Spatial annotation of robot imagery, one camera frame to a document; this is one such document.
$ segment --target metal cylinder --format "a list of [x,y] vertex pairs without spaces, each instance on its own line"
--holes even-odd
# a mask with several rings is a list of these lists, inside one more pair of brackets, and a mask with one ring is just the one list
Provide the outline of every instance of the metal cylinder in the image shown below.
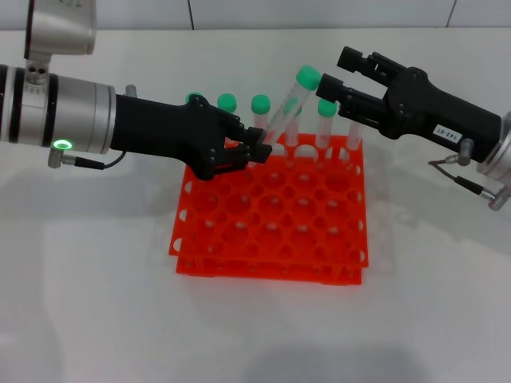
[[42,147],[67,140],[79,152],[109,150],[116,116],[112,86],[54,74],[35,85],[23,68],[0,65],[0,93],[0,140]]

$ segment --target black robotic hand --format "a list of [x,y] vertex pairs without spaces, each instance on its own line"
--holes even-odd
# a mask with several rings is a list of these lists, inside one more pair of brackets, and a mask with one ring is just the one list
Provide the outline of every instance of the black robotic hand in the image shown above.
[[499,141],[498,115],[434,87],[421,69],[406,68],[376,52],[363,58],[349,47],[344,48],[337,66],[387,87],[379,99],[324,74],[316,94],[338,101],[340,116],[376,128],[391,139],[415,134],[455,152],[468,143],[469,159],[477,162],[484,161]]
[[[264,163],[271,146],[262,144],[264,130],[245,129],[240,118],[193,95],[182,106],[117,95],[116,126],[110,148],[185,162],[201,180]],[[225,147],[226,138],[237,141]]]

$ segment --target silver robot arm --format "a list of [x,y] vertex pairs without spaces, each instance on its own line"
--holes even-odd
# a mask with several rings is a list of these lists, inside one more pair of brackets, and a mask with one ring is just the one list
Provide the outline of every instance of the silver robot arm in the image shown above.
[[[122,156],[181,160],[202,180],[266,161],[271,147],[261,143],[262,129],[245,128],[202,96],[165,105],[138,99],[133,85],[117,95],[109,85],[50,73],[54,54],[92,54],[95,38],[95,0],[30,0],[26,67],[0,65],[0,140],[50,148],[51,168],[110,168],[118,161],[103,164],[65,151],[111,148]],[[237,146],[225,148],[226,138]]]

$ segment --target test tube rack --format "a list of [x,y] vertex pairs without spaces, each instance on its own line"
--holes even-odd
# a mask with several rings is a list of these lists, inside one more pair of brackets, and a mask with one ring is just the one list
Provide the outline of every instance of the test tube rack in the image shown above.
[[348,152],[346,143],[332,136],[317,149],[315,135],[300,134],[266,164],[208,182],[186,168],[169,249],[176,272],[361,284],[369,266],[362,145]]

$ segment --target white wall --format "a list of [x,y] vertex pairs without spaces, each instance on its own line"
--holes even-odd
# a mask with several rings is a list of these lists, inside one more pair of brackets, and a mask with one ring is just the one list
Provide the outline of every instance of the white wall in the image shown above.
[[511,0],[458,0],[450,26],[511,26]]
[[[454,0],[189,0],[195,29],[446,26]],[[28,0],[0,0],[23,30]],[[192,28],[188,0],[97,0],[100,29]],[[458,0],[449,26],[511,26],[511,0]]]
[[196,29],[446,26],[454,0],[191,0]]
[[[28,3],[28,0],[0,0],[0,30],[25,29]],[[96,4],[100,29],[192,28],[187,0],[96,0]]]

